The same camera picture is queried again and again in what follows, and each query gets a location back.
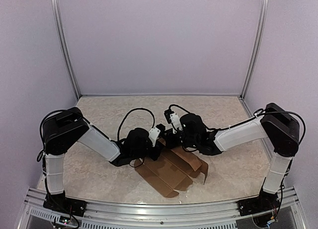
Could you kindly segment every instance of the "flattened cardboard box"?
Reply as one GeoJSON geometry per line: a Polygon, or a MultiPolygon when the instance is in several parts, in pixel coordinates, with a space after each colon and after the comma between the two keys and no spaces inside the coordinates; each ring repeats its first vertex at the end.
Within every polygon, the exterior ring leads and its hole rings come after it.
{"type": "Polygon", "coordinates": [[[196,178],[200,173],[204,174],[204,182],[208,176],[208,164],[199,159],[193,153],[185,152],[182,147],[171,150],[164,149],[158,160],[149,158],[135,168],[154,189],[166,198],[179,195],[176,190],[186,191],[193,183],[191,178],[196,178]]]}

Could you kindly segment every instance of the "vertical metal post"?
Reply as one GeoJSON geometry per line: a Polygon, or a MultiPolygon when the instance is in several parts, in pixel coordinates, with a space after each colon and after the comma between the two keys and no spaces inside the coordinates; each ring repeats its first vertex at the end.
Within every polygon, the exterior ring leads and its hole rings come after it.
{"type": "Polygon", "coordinates": [[[66,41],[65,41],[61,12],[60,12],[60,7],[59,7],[59,0],[51,0],[51,2],[52,2],[54,19],[55,19],[55,25],[56,25],[58,37],[60,40],[61,49],[62,49],[63,57],[65,60],[66,68],[68,71],[68,75],[70,77],[70,81],[71,81],[72,88],[73,88],[74,94],[76,96],[76,99],[79,100],[79,98],[81,97],[81,94],[80,94],[79,85],[76,81],[76,77],[75,77],[72,63],[71,63],[70,56],[69,56],[69,51],[68,51],[66,41]]]}
{"type": "Polygon", "coordinates": [[[246,93],[247,93],[247,90],[249,88],[250,81],[252,79],[252,75],[254,72],[255,63],[257,60],[257,55],[258,55],[260,43],[262,40],[263,29],[265,26],[267,7],[268,7],[268,0],[262,0],[261,10],[260,10],[260,14],[259,14],[259,20],[258,20],[258,25],[257,25],[256,38],[254,41],[254,46],[253,46],[253,51],[252,51],[252,56],[251,56],[251,59],[249,61],[248,71],[247,71],[244,86],[243,86],[243,89],[241,92],[242,99],[245,99],[245,97],[246,97],[246,93]]]}

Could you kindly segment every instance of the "work surface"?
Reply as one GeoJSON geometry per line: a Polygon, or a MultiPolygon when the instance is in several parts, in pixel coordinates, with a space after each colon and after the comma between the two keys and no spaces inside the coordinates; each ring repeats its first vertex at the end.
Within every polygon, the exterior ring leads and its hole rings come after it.
{"type": "MultiPolygon", "coordinates": [[[[107,136],[116,139],[117,129],[126,113],[135,107],[151,110],[156,124],[167,125],[163,112],[170,104],[183,106],[200,115],[208,127],[226,127],[247,119],[237,97],[218,96],[122,96],[82,97],[77,107],[107,136]]],[[[179,116],[184,112],[173,108],[179,116]]],[[[150,129],[148,112],[133,112],[124,123],[124,138],[135,127],[150,129]]],[[[115,167],[102,156],[76,143],[65,156],[64,186],[68,196],[89,200],[134,204],[185,204],[236,199],[258,194],[269,168],[259,141],[235,147],[217,156],[196,153],[209,164],[209,174],[194,179],[186,192],[164,198],[132,167],[115,167]]],[[[39,189],[44,190],[43,181],[39,189]]]]}

